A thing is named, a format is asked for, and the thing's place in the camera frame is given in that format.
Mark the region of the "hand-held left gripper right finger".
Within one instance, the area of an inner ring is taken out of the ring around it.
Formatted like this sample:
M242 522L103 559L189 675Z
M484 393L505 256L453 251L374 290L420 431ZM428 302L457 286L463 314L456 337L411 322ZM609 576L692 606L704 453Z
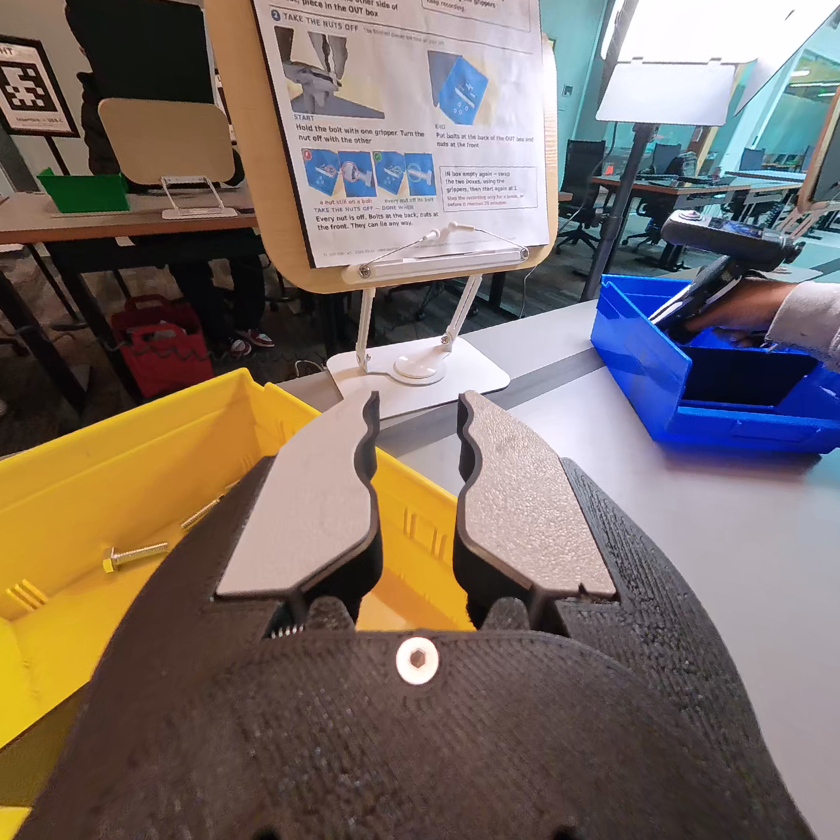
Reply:
M475 391L458 397L453 569L483 625L501 599L543 625L557 601L611 603L619 588L562 458L530 426Z

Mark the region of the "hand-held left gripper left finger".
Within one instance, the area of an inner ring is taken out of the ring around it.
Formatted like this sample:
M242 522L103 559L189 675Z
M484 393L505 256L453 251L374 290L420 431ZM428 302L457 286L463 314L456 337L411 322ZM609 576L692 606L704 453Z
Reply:
M215 598L284 603L303 618L318 599L359 617L383 572L373 478L380 395L360 394L307 423L218 503L224 536Z

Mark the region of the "silver hex bolt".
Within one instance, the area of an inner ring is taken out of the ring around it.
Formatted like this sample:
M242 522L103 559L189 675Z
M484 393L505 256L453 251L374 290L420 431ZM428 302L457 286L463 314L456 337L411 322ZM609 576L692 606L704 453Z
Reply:
M224 494L222 496L219 496L219 497L216 497L216 498L210 500L207 504L205 504L200 509L195 511L192 515L190 515L185 520L183 520L180 524L180 528L183 531L191 530L193 527L195 527L195 525L197 525L198 522L203 520L205 518L205 516L211 510L213 510L223 498L224 498Z
M115 574L126 568L132 568L137 563L165 557L169 550L170 544L167 541L154 542L133 549L119 549L111 546L103 554L101 567L105 574Z

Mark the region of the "blue plastic bin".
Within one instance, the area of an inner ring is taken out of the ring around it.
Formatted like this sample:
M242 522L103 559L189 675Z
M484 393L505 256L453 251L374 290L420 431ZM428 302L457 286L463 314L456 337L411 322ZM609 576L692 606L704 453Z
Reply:
M806 353L738 348L710 330L679 345L651 323L688 285L602 279L591 342L651 438L811 455L838 449L838 373Z

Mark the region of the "yellow plastic bin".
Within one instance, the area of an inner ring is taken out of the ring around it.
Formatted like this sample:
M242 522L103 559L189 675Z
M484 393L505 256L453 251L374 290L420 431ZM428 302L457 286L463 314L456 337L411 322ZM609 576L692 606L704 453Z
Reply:
M451 718L394 662L467 627L455 498L377 451L384 569L355 632L271 637L281 603L214 598L216 507L180 528L315 416L226 374L2 463L2 838L474 832Z

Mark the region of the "person's right hand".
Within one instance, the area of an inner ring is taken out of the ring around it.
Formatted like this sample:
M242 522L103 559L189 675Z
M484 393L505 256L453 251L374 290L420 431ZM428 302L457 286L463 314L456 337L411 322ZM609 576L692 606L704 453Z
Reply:
M796 288L795 283L785 281L743 279L712 307L686 320L684 328L692 334L710 329L732 346L757 349Z

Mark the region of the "wooden top desk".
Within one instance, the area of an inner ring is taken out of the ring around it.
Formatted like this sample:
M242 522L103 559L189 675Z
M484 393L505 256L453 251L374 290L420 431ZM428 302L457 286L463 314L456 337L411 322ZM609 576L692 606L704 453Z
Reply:
M175 260L209 261L239 254L264 255L265 249L256 234L241 243L234 242L229 235L222 235L229 230L257 230L248 188L242 185L223 190L222 198L226 207L234 209L234 216L165 219L163 212L172 205L161 193L130 195L128 211L65 214L58 211L45 193L17 192L2 203L2 244L47 247L70 298L103 347L123 390L132 403L137 404L143 400L140 389L113 341L110 321L91 293L85 275L162 268L169 264L167 246L171 241L157 245L120 245L120 237L199 235L199 240L187 243L183 256L177 255Z
M685 247L669 245L662 238L661 228L667 216L675 211L693 211L757 224L763 215L795 198L799 187L800 183L780 175L726 175L717 180L639 176L633 183L613 253L633 240L637 242L635 253L644 245L662 245L657 259L644 260L664 270L684 268Z

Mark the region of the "light stand pole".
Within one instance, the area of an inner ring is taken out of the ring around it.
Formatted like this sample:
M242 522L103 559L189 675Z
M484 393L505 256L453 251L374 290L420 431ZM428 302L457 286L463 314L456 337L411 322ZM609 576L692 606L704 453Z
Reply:
M633 146L615 192L612 209L602 231L601 242L597 246L590 271L585 280L580 302L594 300L600 293L602 277L612 264L618 239L627 220L632 191L640 165L648 143L653 139L657 129L658 126L655 123L639 122L633 126Z

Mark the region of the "wooden document stand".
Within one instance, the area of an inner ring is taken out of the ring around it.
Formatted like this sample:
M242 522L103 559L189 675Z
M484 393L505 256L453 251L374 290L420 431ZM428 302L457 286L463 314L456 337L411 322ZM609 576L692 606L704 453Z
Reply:
M236 160L224 110L204 102L105 98L98 115L121 173L143 186L159 186L169 203L167 221L236 217L217 192L235 175ZM195 184L208 206L179 206L177 186Z
M319 269L308 259L252 2L205 2L204 13L268 257L300 290L362 293L354 351L328 351L342 398L378 392L381 416L390 418L451 403L462 392L509 386L510 375L459 333L483 277L538 265L557 234L557 80L549 39L542 32L549 243L404 259L386 254Z

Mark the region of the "studio light panel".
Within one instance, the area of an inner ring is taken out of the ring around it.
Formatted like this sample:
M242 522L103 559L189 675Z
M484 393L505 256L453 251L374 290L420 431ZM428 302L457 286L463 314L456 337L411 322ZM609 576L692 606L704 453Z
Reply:
M596 119L720 127L838 9L832 1L615 2Z

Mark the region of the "black office chair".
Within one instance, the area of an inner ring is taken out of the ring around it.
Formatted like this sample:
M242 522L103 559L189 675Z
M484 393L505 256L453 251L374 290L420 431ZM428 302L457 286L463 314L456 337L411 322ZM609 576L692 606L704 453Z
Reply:
M558 237L555 253L562 247L583 243L596 251L600 239L590 232L602 224L602 212L596 202L601 187L594 178L602 174L606 154L604 140L569 140L566 147L563 182L560 191L570 198L559 201Z

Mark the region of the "red bag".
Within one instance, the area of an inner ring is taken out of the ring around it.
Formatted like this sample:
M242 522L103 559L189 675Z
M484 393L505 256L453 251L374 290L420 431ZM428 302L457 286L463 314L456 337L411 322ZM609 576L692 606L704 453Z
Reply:
M155 294L131 297L112 315L111 329L146 398L214 378L201 324L188 302Z

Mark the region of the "printed instruction sheet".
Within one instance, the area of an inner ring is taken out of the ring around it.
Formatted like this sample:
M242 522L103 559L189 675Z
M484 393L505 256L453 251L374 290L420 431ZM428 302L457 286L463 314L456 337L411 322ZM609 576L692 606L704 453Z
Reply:
M252 2L308 259L550 240L539 2Z

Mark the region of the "green plastic bin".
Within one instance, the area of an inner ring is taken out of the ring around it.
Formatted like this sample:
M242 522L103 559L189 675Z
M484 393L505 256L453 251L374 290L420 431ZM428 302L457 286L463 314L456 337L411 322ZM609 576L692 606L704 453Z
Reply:
M57 175L50 168L38 182L62 214L120 213L130 210L125 179L116 175Z

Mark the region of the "framed tag poster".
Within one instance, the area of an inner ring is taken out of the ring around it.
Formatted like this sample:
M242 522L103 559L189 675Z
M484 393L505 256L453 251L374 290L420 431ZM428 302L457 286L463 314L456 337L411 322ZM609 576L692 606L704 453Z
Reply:
M42 43L1 36L1 123L14 136L80 138Z

